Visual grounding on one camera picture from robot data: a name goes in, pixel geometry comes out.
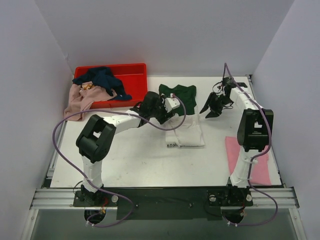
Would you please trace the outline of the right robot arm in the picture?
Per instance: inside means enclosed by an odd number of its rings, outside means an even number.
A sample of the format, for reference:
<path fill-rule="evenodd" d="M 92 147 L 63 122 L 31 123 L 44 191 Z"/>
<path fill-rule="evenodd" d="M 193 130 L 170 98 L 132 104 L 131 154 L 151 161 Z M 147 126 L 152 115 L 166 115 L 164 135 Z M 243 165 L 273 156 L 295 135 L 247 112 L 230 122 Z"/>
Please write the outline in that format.
<path fill-rule="evenodd" d="M 249 187 L 251 173 L 258 160 L 265 158 L 271 146 L 274 112 L 261 107 L 248 92 L 244 82 L 223 77 L 219 92 L 212 91 L 200 113 L 208 111 L 206 119 L 218 118 L 227 106 L 241 112 L 236 137 L 225 138 L 230 183 L 238 188 Z"/>

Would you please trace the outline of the white and green t-shirt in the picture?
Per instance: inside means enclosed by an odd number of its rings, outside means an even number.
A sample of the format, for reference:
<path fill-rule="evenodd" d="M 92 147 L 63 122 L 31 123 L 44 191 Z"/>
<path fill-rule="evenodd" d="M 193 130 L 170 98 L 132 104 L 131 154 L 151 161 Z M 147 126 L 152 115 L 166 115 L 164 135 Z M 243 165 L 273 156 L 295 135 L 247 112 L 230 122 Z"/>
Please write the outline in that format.
<path fill-rule="evenodd" d="M 197 88 L 194 85 L 176 85 L 170 88 L 160 84 L 160 94 L 169 97 L 174 94 L 184 106 L 173 110 L 174 116 L 164 123 L 165 129 L 177 127 L 165 133 L 165 144 L 172 148 L 200 148 L 205 146 L 203 133 L 200 126 L 199 111 L 196 102 Z"/>

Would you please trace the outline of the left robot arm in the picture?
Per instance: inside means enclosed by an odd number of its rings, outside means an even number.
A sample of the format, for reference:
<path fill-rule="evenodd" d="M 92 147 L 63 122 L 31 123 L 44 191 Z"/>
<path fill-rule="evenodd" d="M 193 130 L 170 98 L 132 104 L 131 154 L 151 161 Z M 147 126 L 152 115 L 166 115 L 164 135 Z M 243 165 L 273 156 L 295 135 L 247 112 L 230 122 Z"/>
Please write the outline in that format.
<path fill-rule="evenodd" d="M 98 206 L 103 200 L 102 160 L 110 151 L 114 136 L 123 131 L 142 127 L 151 118 L 161 125 L 172 118 L 180 102 L 171 94 L 169 97 L 149 91 L 142 102 L 127 110 L 106 118 L 92 115 L 76 140 L 86 175 L 81 187 L 85 200 Z"/>

